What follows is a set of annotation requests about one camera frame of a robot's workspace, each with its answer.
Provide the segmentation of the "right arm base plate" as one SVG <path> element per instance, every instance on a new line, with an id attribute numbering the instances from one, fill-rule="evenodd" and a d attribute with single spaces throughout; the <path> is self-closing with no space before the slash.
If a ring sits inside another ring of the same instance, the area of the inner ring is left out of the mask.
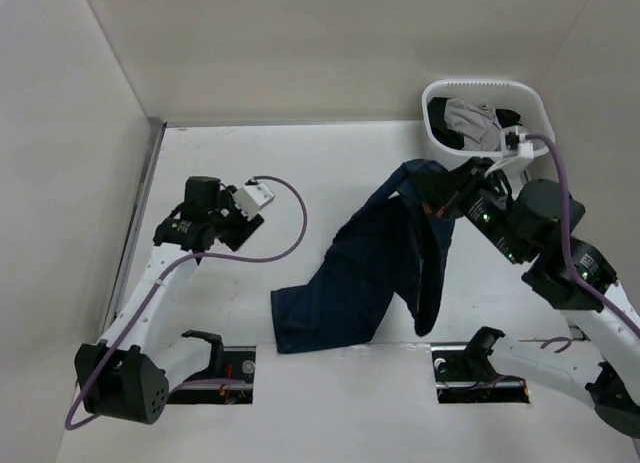
<path id="1" fill-rule="evenodd" d="M 436 398 L 440 404 L 529 404 L 526 381 L 492 369 L 473 369 L 463 343 L 430 347 Z"/>

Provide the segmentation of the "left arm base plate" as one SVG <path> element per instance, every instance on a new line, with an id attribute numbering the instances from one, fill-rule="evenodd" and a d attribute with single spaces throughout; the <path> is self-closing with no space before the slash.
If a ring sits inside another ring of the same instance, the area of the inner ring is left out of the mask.
<path id="1" fill-rule="evenodd" d="M 169 405 L 249 405 L 253 403 L 256 347 L 226 347 L 217 373 L 203 370 L 173 390 Z"/>

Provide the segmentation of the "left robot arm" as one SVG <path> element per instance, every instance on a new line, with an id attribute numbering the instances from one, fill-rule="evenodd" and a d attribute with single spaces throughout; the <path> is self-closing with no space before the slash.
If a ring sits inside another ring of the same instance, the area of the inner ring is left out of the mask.
<path id="1" fill-rule="evenodd" d="M 260 212 L 274 198 L 255 179 L 241 187 L 214 177 L 187 179 L 183 201 L 156 227 L 151 256 L 128 301 L 97 342 L 82 344 L 75 355 L 80 393 L 73 411 L 150 425 L 189 378 L 221 376 L 220 335 L 187 330 L 161 350 L 164 320 L 214 243 L 237 251 L 263 224 Z"/>

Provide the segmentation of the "dark blue denim trousers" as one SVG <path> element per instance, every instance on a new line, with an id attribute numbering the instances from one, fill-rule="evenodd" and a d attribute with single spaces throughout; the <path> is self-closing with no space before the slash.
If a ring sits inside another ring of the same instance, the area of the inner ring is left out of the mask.
<path id="1" fill-rule="evenodd" d="M 368 343 L 394 297 L 405 302 L 417 336 L 433 330 L 455 223 L 425 213 L 411 177 L 443 169 L 423 159 L 402 163 L 338 230 L 306 284 L 272 292 L 279 353 Z"/>

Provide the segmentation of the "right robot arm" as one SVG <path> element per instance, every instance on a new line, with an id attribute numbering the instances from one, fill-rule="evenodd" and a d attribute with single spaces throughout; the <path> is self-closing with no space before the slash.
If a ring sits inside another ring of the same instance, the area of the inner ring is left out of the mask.
<path id="1" fill-rule="evenodd" d="M 500 376 L 535 381 L 594 410 L 608 426 L 639 436 L 639 316 L 616 271 L 593 245 L 574 238 L 585 214 L 560 183 L 534 179 L 517 193 L 488 159 L 410 177 L 432 215 L 466 218 L 510 263 L 529 264 L 523 282 L 596 347 L 581 361 L 480 328 L 449 371 L 479 382 Z"/>

